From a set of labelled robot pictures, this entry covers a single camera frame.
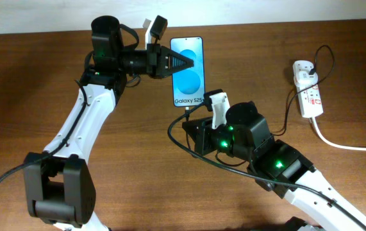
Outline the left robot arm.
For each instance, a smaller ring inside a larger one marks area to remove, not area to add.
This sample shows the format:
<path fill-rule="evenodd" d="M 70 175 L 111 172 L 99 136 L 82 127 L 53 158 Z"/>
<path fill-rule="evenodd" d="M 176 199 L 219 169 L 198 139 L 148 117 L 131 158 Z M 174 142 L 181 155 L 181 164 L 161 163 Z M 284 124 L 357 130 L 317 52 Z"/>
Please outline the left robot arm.
<path fill-rule="evenodd" d="M 61 230 L 105 230 L 95 213 L 96 188 L 88 170 L 92 147 L 106 118 L 132 79 L 162 79 L 193 61 L 159 44 L 167 20 L 157 17 L 146 31 L 145 47 L 125 45 L 122 33 L 135 30 L 105 15 L 91 23 L 93 49 L 85 57 L 79 94 L 68 118 L 41 153 L 24 159 L 24 186 L 30 216 Z"/>

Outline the blue Samsung Galaxy smartphone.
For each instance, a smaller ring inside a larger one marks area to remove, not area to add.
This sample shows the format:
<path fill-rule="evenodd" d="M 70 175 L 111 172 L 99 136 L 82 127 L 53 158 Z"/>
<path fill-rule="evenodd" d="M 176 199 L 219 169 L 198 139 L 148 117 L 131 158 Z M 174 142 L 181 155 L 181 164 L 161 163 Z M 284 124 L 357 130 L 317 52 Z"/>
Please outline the blue Samsung Galaxy smartphone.
<path fill-rule="evenodd" d="M 203 38 L 172 38 L 171 49 L 194 61 L 193 67 L 172 75 L 174 106 L 196 106 L 203 102 L 205 93 Z"/>

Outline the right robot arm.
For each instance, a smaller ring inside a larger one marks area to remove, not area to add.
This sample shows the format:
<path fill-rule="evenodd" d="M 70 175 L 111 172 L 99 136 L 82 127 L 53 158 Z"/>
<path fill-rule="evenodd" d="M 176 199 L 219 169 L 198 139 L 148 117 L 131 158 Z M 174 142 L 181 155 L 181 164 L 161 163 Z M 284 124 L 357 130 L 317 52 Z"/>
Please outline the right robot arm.
<path fill-rule="evenodd" d="M 182 128 L 195 142 L 195 152 L 213 151 L 248 162 L 247 172 L 266 191 L 299 208 L 325 230 L 366 230 L 366 216 L 342 197 L 301 152 L 276 140 L 253 102 L 228 109 L 226 122 L 186 121 Z"/>

